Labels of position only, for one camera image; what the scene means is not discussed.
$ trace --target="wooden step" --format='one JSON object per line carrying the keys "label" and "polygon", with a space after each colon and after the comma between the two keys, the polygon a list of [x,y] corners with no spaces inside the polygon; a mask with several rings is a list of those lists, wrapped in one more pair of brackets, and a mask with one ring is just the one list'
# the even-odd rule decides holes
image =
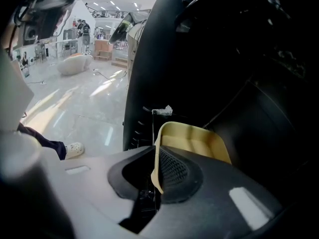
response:
{"label": "wooden step", "polygon": [[111,65],[112,66],[122,67],[122,68],[127,68],[128,67],[127,63],[121,62],[121,61],[114,61],[114,60],[111,62]]}
{"label": "wooden step", "polygon": [[124,62],[127,63],[128,59],[127,58],[115,58],[116,61]]}

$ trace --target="person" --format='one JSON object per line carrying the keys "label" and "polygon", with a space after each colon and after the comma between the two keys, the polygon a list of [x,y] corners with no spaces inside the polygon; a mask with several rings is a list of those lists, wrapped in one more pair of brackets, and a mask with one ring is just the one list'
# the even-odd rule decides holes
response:
{"label": "person", "polygon": [[[3,49],[8,49],[9,47],[9,40],[10,40],[11,33],[13,31],[13,28],[14,28],[14,25],[10,24],[6,28],[5,32],[3,33],[3,36],[1,39],[1,44]],[[17,42],[18,31],[19,29],[17,29],[17,31],[15,32],[14,38],[12,40],[13,43]],[[22,64],[27,65],[26,52],[24,52],[23,54]],[[65,145],[61,141],[51,141],[46,139],[43,135],[41,135],[36,130],[30,127],[24,126],[21,123],[19,124],[17,131],[33,136],[35,139],[37,139],[37,141],[40,143],[42,147],[48,147],[48,148],[54,149],[60,160],[73,158],[75,156],[79,156],[84,153],[84,145],[81,144],[80,142],[75,142],[70,145]]]}
{"label": "person", "polygon": [[26,58],[26,52],[24,52],[22,56],[22,66],[26,65],[28,65],[28,59]]}

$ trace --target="glossy gray floor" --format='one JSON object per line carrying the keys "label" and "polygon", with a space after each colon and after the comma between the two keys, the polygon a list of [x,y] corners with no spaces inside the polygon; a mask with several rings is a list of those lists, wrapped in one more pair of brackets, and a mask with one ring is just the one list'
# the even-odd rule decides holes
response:
{"label": "glossy gray floor", "polygon": [[21,122],[49,140],[66,145],[83,143],[83,157],[122,151],[128,84],[127,76],[123,77],[125,70],[112,66],[110,61],[93,60],[89,70],[62,76],[54,62],[30,66],[25,81],[34,98]]}

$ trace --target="white shoe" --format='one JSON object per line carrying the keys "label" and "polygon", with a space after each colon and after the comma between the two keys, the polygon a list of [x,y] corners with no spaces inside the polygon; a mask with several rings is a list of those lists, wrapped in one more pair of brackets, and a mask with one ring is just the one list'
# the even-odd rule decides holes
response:
{"label": "white shoe", "polygon": [[72,144],[65,146],[65,149],[66,149],[65,159],[69,159],[69,158],[76,157],[83,154],[84,145],[81,144],[80,142],[74,142]]}

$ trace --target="black mesh grille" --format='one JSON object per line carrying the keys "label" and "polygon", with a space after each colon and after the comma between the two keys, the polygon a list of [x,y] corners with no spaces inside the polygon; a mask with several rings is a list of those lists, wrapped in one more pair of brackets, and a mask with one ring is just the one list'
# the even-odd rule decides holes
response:
{"label": "black mesh grille", "polygon": [[164,190],[182,183],[187,177],[187,167],[163,150],[159,152],[159,161],[162,187]]}

